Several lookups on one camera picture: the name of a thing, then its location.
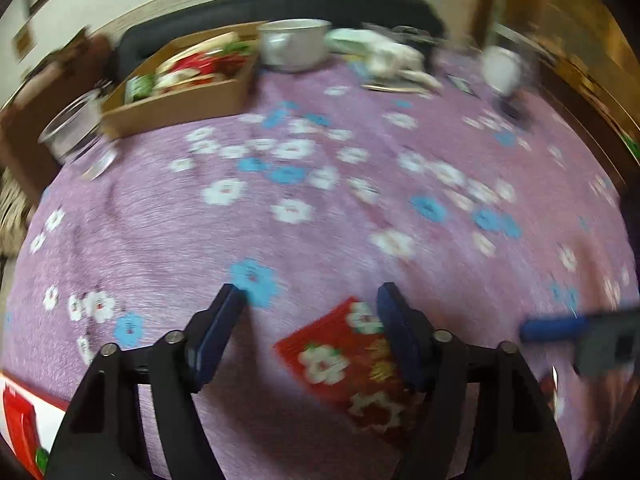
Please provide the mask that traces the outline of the dark red cookie packet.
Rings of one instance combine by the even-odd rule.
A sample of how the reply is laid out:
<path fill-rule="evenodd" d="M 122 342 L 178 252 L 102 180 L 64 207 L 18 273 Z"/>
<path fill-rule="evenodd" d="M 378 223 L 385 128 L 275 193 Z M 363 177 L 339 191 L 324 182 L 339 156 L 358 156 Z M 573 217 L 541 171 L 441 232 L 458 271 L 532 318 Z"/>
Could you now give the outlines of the dark red cookie packet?
<path fill-rule="evenodd" d="M 554 420 L 557 422 L 564 412 L 564 399 L 560 396 L 559 374 L 554 366 L 541 375 L 538 384 Z"/>

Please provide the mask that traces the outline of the purple floral tablecloth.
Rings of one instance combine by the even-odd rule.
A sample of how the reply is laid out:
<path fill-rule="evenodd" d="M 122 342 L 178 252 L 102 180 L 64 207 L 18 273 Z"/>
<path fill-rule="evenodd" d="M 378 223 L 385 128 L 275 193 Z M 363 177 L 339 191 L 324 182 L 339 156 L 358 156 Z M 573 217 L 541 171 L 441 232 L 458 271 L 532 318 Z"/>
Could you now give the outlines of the purple floral tablecloth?
<path fill-rule="evenodd" d="M 194 400 L 224 475 L 386 479 L 396 452 L 322 405 L 279 340 L 349 297 L 374 310 L 386 282 L 486 347 L 526 316 L 637 302 L 616 189 L 578 135 L 537 95 L 532 130 L 500 118 L 472 58 L 436 66 L 420 96 L 339 60 L 265 72 L 245 114 L 122 140 L 93 181 L 63 169 L 17 258 L 6 371 L 67 400 L 104 344 L 152 344 L 231 283 L 250 305 Z"/>

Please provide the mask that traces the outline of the brown cardboard snack box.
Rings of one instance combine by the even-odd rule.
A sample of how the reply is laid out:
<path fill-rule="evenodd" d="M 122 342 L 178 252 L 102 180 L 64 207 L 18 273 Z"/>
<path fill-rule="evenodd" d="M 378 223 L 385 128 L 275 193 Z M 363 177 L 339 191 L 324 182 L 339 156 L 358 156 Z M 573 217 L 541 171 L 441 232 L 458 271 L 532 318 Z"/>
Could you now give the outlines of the brown cardboard snack box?
<path fill-rule="evenodd" d="M 222 26 L 182 36 L 165 44 L 142 62 L 102 102 L 101 124 L 112 139 L 122 139 L 152 130 L 200 122 L 208 118 L 227 117 L 242 113 L 250 100 L 258 61 L 258 26 L 249 22 Z M 157 96 L 128 103 L 126 85 L 135 76 L 151 75 L 158 66 L 181 51 L 205 40 L 233 32 L 247 42 L 252 50 L 243 66 L 232 77 L 215 79 L 209 84 L 197 84 Z"/>

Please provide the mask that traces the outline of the red flower snack packet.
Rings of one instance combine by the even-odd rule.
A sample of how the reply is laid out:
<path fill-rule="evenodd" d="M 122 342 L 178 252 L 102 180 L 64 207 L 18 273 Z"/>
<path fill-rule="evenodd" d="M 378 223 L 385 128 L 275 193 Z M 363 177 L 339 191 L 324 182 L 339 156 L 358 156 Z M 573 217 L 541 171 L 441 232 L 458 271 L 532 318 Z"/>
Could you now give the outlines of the red flower snack packet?
<path fill-rule="evenodd" d="M 368 304 L 349 297 L 278 341 L 274 351 L 308 391 L 345 415 L 354 430 L 395 448 L 404 445 L 421 395 L 402 380 L 383 324 Z"/>

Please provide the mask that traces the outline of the patterned blanket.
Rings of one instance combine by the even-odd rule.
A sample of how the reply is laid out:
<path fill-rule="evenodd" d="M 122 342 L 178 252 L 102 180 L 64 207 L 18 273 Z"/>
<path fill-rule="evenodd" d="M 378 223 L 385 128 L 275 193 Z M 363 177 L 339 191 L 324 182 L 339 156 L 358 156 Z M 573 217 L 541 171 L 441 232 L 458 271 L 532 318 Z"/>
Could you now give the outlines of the patterned blanket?
<path fill-rule="evenodd" d="M 32 216 L 32 203 L 8 168 L 1 171 L 0 249 L 3 258 L 20 253 Z"/>

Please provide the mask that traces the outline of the green snack packet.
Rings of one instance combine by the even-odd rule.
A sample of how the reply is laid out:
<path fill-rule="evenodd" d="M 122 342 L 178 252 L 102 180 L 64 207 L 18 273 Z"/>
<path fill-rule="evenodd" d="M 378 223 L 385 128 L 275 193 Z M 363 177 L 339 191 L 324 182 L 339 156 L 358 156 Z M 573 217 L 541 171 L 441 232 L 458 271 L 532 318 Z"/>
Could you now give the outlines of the green snack packet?
<path fill-rule="evenodd" d="M 49 452 L 41 446 L 35 452 L 35 464 L 41 477 L 46 474 L 49 461 Z"/>

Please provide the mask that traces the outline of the clear plastic cup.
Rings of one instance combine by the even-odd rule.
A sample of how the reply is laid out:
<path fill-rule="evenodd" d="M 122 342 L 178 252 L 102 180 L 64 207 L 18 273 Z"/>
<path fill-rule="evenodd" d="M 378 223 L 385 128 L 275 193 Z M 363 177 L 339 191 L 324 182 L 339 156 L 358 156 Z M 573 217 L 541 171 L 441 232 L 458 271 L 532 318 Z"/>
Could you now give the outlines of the clear plastic cup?
<path fill-rule="evenodd" d="M 101 122 L 100 94 L 90 90 L 64 107 L 42 130 L 38 143 L 84 180 L 101 177 L 118 156 Z"/>

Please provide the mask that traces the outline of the white ceramic mug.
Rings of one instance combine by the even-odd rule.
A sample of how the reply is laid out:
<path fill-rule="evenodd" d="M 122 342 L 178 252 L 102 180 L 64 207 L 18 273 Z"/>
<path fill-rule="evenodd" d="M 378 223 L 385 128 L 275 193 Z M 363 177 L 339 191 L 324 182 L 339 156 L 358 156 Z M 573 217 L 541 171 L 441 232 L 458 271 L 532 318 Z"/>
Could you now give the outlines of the white ceramic mug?
<path fill-rule="evenodd" d="M 314 70 L 329 56 L 324 37 L 332 24 L 318 18 L 290 18 L 257 27 L 262 64 L 282 73 Z"/>

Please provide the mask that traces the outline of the black pen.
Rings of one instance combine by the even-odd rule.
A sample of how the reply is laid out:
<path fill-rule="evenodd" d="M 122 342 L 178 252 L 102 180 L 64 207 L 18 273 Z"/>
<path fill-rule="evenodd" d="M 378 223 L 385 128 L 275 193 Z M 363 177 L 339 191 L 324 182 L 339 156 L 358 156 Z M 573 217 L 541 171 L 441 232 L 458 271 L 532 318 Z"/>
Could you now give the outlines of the black pen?
<path fill-rule="evenodd" d="M 479 98 L 480 96 L 474 91 L 471 87 L 469 81 L 464 78 L 454 76 L 453 74 L 446 73 L 446 78 L 454 86 L 454 88 L 463 92 L 467 96 L 474 96 L 474 98 Z"/>

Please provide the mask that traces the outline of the red gift box tray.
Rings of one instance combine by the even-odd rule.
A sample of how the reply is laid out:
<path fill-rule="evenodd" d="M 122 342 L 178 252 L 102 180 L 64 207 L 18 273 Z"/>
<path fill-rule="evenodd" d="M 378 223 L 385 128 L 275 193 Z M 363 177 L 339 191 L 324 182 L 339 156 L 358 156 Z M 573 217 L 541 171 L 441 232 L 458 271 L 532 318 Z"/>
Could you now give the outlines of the red gift box tray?
<path fill-rule="evenodd" d="M 1 437 L 29 479 L 43 479 L 70 402 L 1 372 Z"/>

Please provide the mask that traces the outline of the black leather sofa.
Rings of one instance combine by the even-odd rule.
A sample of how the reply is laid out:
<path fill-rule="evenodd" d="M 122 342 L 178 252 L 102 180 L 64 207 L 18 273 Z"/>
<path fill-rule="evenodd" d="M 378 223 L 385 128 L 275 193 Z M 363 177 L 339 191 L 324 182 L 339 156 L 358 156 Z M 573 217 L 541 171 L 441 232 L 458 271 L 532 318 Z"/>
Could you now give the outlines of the black leather sofa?
<path fill-rule="evenodd" d="M 386 28 L 409 26 L 432 37 L 446 26 L 424 0 L 215 0 L 152 18 L 126 30 L 115 50 L 115 80 L 122 81 L 169 41 L 227 25 L 288 18 L 320 18 L 335 27 L 363 23 Z"/>

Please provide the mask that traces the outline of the white round container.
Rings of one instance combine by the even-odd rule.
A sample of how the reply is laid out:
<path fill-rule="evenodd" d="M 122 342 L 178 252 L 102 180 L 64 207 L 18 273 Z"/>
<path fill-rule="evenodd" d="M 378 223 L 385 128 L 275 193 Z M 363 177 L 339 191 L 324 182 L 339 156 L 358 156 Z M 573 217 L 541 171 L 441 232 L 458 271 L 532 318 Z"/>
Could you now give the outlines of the white round container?
<path fill-rule="evenodd" d="M 498 96 L 510 96 L 520 85 L 523 61 L 509 49 L 490 46 L 482 54 L 480 72 L 493 92 Z"/>

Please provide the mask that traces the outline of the white plush toy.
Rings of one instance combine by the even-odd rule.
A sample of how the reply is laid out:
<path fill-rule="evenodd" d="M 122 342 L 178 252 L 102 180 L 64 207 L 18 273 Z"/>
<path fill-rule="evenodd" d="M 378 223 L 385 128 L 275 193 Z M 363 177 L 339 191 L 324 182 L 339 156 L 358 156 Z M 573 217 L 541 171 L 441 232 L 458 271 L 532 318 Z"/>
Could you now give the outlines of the white plush toy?
<path fill-rule="evenodd" d="M 442 83 L 425 68 L 425 56 L 371 29 L 337 28 L 324 36 L 331 53 L 356 60 L 363 88 L 390 93 L 438 91 Z"/>

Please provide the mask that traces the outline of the wall notice plaque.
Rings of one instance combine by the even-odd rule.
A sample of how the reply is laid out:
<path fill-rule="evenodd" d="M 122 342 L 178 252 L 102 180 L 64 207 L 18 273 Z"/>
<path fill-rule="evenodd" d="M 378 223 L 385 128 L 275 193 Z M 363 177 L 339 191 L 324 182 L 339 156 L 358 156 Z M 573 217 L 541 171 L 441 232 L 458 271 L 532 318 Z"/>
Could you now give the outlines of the wall notice plaque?
<path fill-rule="evenodd" d="M 32 36 L 32 28 L 30 21 L 27 21 L 12 39 L 12 46 L 15 57 L 21 61 L 35 47 L 34 36 Z"/>

